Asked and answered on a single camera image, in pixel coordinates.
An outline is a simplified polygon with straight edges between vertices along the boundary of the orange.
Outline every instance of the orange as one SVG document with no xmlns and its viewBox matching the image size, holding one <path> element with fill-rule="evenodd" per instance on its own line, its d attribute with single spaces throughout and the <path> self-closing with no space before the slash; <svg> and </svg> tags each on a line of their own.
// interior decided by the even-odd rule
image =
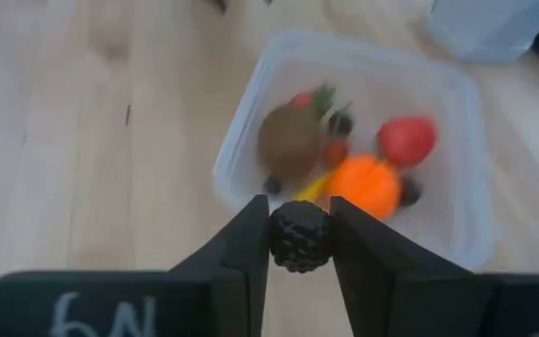
<svg viewBox="0 0 539 337">
<path fill-rule="evenodd" d="M 390 217 L 399 205 L 401 181 L 394 166 L 372 155 L 345 160 L 332 174 L 326 193 L 340 196 L 376 219 Z"/>
</svg>

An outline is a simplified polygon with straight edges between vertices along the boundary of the white object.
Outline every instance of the white object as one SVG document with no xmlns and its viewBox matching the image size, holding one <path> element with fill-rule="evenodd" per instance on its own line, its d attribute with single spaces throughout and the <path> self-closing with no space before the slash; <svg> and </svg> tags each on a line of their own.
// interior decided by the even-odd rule
<svg viewBox="0 0 539 337">
<path fill-rule="evenodd" d="M 511 63 L 539 33 L 539 0 L 436 0 L 428 28 L 461 60 Z"/>
<path fill-rule="evenodd" d="M 258 163 L 256 146 L 264 117 L 293 94 L 324 81 L 336 86 L 336 108 L 352 102 L 353 155 L 374 153 L 374 136 L 392 117 L 433 117 L 440 141 L 414 171 L 424 194 L 386 223 L 463 267 L 475 269 L 484 263 L 492 254 L 495 230 L 484 127 L 473 82 L 448 66 L 367 44 L 306 32 L 282 34 L 270 43 L 213 168 L 219 198 L 237 212 L 263 193 L 268 173 Z M 293 192 L 271 198 L 270 207 L 288 201 Z"/>
</svg>

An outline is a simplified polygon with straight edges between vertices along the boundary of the light wood surface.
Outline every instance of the light wood surface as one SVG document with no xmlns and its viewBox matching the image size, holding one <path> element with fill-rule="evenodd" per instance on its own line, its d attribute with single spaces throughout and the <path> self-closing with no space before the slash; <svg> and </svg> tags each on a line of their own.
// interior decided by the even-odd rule
<svg viewBox="0 0 539 337">
<path fill-rule="evenodd" d="M 451 60 L 424 33 L 430 5 L 232 0 L 221 16 L 206 0 L 0 0 L 0 273 L 169 269 L 207 241 L 233 215 L 215 156 L 263 47 L 291 27 L 471 74 L 500 235 L 484 270 L 539 271 L 539 59 Z M 269 278 L 265 336 L 350 335 L 332 268 Z"/>
</svg>

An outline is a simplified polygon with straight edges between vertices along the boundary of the black blackberry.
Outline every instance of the black blackberry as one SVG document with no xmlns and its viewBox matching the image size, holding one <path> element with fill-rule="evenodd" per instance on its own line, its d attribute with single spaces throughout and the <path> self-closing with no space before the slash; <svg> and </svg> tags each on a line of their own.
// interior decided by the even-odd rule
<svg viewBox="0 0 539 337">
<path fill-rule="evenodd" d="M 265 189 L 269 195 L 276 196 L 282 192 L 282 183 L 278 178 L 269 176 L 263 184 L 263 189 Z"/>
<path fill-rule="evenodd" d="M 332 137 L 348 137 L 353 131 L 353 118 L 349 113 L 351 104 L 335 111 L 328 119 L 328 133 Z"/>
<path fill-rule="evenodd" d="M 283 204 L 269 217 L 269 250 L 278 266 L 314 271 L 332 256 L 330 216 L 307 201 Z"/>
<path fill-rule="evenodd" d="M 414 205 L 419 198 L 421 198 L 421 186 L 419 183 L 414 181 L 411 178 L 403 177 L 402 180 L 402 190 L 401 190 L 401 199 L 399 201 L 400 207 L 409 207 Z"/>
</svg>

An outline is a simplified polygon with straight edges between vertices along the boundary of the red fruit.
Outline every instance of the red fruit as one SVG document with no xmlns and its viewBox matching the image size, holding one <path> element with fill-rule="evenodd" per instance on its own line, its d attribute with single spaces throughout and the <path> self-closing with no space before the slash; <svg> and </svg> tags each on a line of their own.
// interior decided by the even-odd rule
<svg viewBox="0 0 539 337">
<path fill-rule="evenodd" d="M 292 108 L 307 108 L 313 102 L 313 94 L 303 93 L 297 94 L 290 100 L 290 107 Z"/>
<path fill-rule="evenodd" d="M 421 163 L 434 148 L 436 126 L 428 117 L 399 117 L 382 125 L 378 144 L 384 157 L 400 169 Z"/>
<path fill-rule="evenodd" d="M 349 155 L 351 148 L 345 139 L 332 139 L 324 147 L 322 164 L 329 169 L 338 167 Z"/>
</svg>

